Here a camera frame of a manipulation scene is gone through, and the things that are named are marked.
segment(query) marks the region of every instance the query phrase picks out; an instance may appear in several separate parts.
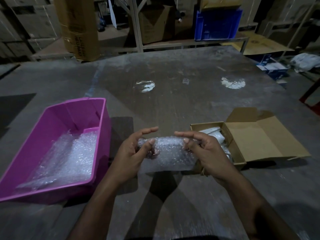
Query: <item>bubble-wrapped item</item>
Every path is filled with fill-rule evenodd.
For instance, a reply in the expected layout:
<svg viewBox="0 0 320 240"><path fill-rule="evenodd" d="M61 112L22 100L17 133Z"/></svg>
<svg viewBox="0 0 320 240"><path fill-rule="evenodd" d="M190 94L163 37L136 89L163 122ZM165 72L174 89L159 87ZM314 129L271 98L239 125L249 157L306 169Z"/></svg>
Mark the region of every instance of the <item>bubble-wrapped item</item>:
<svg viewBox="0 0 320 240"><path fill-rule="evenodd" d="M147 139L139 139L141 147ZM156 137L152 153L143 160L140 173L160 171L188 171L193 169L197 157L189 150L184 149L181 137Z"/></svg>
<svg viewBox="0 0 320 240"><path fill-rule="evenodd" d="M88 180L94 161L96 131L61 135L18 189L46 189Z"/></svg>

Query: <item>open cardboard box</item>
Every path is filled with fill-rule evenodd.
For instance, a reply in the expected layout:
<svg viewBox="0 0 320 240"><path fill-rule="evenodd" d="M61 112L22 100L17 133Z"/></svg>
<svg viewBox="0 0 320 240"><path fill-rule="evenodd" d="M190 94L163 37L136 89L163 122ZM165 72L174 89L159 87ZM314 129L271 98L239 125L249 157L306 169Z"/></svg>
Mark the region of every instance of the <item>open cardboard box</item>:
<svg viewBox="0 0 320 240"><path fill-rule="evenodd" d="M226 122L191 124L192 131L220 127L238 169L258 160L294 159L310 153L269 111L235 108Z"/></svg>

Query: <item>table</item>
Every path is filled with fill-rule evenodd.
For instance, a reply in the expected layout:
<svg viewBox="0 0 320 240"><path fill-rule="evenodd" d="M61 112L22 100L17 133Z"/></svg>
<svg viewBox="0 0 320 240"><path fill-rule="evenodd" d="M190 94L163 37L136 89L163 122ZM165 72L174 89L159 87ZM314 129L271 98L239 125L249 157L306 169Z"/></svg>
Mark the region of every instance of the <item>table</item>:
<svg viewBox="0 0 320 240"><path fill-rule="evenodd" d="M242 79L245 86L227 88L223 77ZM154 88L141 92L146 84ZM122 140L143 127L158 125L153 136L168 136L192 123L226 120L234 107L270 110L313 158L253 164L242 173L302 239L320 236L320 119L231 46L134 53L84 64L24 63L0 81L0 96L22 94L29 94L28 103L0 140L1 174L43 109L68 99L107 99L111 157ZM39 209L1 203L1 239L10 233L18 240L65 239L85 206L72 204ZM228 194L213 178L164 172L138 175L119 191L107 239L206 235L248 239Z"/></svg>

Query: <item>blue plastic crate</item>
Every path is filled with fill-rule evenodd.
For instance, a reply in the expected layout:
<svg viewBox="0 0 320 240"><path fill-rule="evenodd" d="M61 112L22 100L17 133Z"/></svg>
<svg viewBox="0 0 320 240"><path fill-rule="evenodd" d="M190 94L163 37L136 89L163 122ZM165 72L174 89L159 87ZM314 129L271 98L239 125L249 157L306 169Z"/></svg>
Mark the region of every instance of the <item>blue plastic crate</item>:
<svg viewBox="0 0 320 240"><path fill-rule="evenodd" d="M240 9L195 9L194 40L233 39L237 33L242 15Z"/></svg>

